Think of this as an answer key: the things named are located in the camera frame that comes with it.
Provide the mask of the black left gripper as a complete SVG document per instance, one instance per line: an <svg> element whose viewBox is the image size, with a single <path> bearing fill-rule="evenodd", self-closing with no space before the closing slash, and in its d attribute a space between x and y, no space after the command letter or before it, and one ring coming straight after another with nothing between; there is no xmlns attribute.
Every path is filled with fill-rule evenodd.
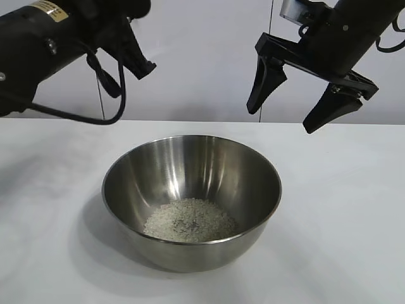
<svg viewBox="0 0 405 304"><path fill-rule="evenodd" d="M30 4L30 72L46 80L82 56L102 49L137 79L156 64L147 60L131 28L150 1L35 1Z"/></svg>

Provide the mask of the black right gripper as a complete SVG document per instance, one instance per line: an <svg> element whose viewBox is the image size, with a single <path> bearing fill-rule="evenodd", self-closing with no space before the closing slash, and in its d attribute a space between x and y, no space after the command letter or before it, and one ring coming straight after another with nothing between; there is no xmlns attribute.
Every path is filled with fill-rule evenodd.
<svg viewBox="0 0 405 304"><path fill-rule="evenodd" d="M299 27L298 42L266 32L255 45L256 74L247 100L249 114L255 114L269 95L287 80L284 65L294 67L329 83L315 107L303 121L308 134L325 124L358 111L360 98L369 100L378 87L353 70L373 44L368 35L343 24L336 14L306 20Z"/></svg>

